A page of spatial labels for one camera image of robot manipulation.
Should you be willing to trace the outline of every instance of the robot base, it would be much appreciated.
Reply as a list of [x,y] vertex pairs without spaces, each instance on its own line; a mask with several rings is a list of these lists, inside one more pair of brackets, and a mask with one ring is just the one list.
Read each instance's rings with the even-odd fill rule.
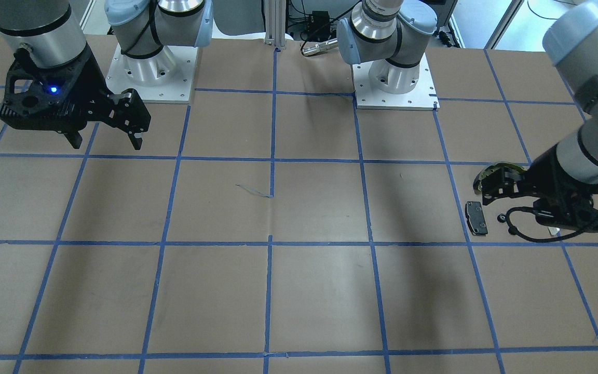
[[180,70],[163,85],[143,86],[133,82],[127,76],[121,58],[121,47],[117,45],[112,63],[110,63],[110,70],[107,71],[107,87],[113,92],[121,92],[126,88],[135,88],[144,102],[189,103],[193,93],[198,49],[176,46],[169,46],[168,48],[174,54],[176,65]]
[[368,78],[368,70],[370,70],[372,64],[373,62],[371,61],[352,65],[358,108],[432,111],[440,107],[425,54],[419,63],[422,73],[417,81],[417,86],[410,92],[401,95],[386,93],[371,85]]

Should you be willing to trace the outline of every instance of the small black object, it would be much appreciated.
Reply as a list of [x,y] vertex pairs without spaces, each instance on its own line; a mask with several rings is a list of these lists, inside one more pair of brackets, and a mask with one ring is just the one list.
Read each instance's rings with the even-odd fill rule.
[[486,218],[484,218],[484,210],[481,207],[480,202],[466,202],[465,217],[467,218],[467,226],[470,228],[470,232],[472,232],[472,234],[477,236],[488,234]]
[[308,16],[308,26],[306,33],[309,35],[308,41],[327,41],[329,40],[332,30],[329,27],[332,19],[329,17],[329,12],[325,10],[314,10]]

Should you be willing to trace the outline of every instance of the metal base plate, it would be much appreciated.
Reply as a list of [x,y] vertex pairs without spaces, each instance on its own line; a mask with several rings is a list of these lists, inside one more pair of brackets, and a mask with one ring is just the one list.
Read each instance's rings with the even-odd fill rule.
[[180,71],[168,83],[159,86],[145,87],[136,84],[128,78],[124,63],[121,59],[121,47],[117,45],[107,72],[107,87],[114,93],[120,93],[126,88],[135,88],[144,102],[187,103],[191,101],[195,68],[197,66],[197,48],[169,46],[176,58],[176,65]]
[[440,107],[435,85],[424,54],[420,64],[421,73],[415,89],[406,94],[393,95],[371,85],[368,78],[371,62],[352,65],[357,107],[360,109],[399,109],[403,111],[432,111]]

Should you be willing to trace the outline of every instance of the light blue joint cap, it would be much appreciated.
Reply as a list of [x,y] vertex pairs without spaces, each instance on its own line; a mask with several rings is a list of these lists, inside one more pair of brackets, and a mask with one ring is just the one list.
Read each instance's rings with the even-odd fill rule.
[[120,26],[140,15],[147,7],[149,0],[106,0],[107,22],[110,26]]
[[543,36],[543,49],[559,64],[598,28],[598,0],[588,0],[566,12]]
[[403,23],[423,35],[433,35],[437,31],[437,14],[430,5],[419,0],[405,0],[398,12]]
[[195,39],[195,47],[206,47],[211,43],[211,33],[213,32],[213,5],[211,0],[205,0],[205,8],[202,11],[202,22],[200,29],[197,31],[197,38]]
[[341,57],[343,57],[343,61],[351,65],[361,64],[356,36],[352,32],[352,28],[349,26],[347,19],[341,19],[338,22],[336,36],[338,38],[338,49],[341,53]]

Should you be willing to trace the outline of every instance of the metal pole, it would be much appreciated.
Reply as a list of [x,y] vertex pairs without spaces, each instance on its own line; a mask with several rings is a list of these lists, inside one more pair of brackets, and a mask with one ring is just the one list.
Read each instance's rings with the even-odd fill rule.
[[518,10],[520,10],[520,7],[522,7],[523,3],[524,0],[512,0],[505,12],[505,15],[503,15],[502,19],[500,19],[500,23],[498,23],[495,31],[493,31],[493,35],[491,35],[488,43],[486,43],[486,47],[484,47],[485,49],[495,49],[495,47],[497,47],[502,36],[505,34],[506,29],[509,27],[509,24],[511,24],[513,21],[513,17],[515,17],[515,15],[518,13]]

